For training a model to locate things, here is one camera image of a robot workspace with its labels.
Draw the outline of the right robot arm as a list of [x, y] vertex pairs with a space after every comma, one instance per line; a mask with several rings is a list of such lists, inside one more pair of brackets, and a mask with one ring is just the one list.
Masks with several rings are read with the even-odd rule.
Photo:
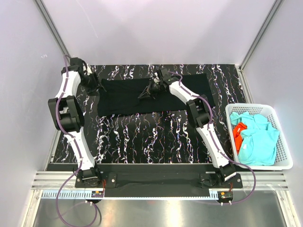
[[231, 183], [237, 172], [215, 132], [212, 122], [213, 112], [208, 99], [206, 96], [199, 95], [187, 88], [182, 80], [182, 75], [168, 71], [166, 68], [157, 70], [149, 79], [147, 86], [138, 96], [138, 99], [155, 99], [159, 93], [170, 92], [170, 94], [182, 101], [187, 108], [189, 124], [201, 136], [211, 155], [212, 164], [215, 168], [215, 183], [218, 185]]

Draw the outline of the black t shirt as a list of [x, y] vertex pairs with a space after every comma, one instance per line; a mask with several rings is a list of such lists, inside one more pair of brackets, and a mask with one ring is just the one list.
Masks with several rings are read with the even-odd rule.
[[148, 78], [128, 80], [102, 79], [101, 85], [103, 89], [99, 90], [98, 116], [148, 114], [186, 109], [186, 105], [169, 91], [140, 99], [139, 95], [146, 88], [148, 82]]

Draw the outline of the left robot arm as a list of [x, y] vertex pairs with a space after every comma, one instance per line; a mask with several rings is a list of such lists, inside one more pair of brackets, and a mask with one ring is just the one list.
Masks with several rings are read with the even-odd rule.
[[76, 186], [98, 187], [102, 175], [84, 135], [85, 120], [76, 94], [79, 86], [83, 86], [89, 96], [96, 96], [104, 87], [84, 60], [65, 56], [64, 61], [60, 89], [55, 98], [48, 100], [48, 107], [56, 129], [65, 135], [76, 157]]

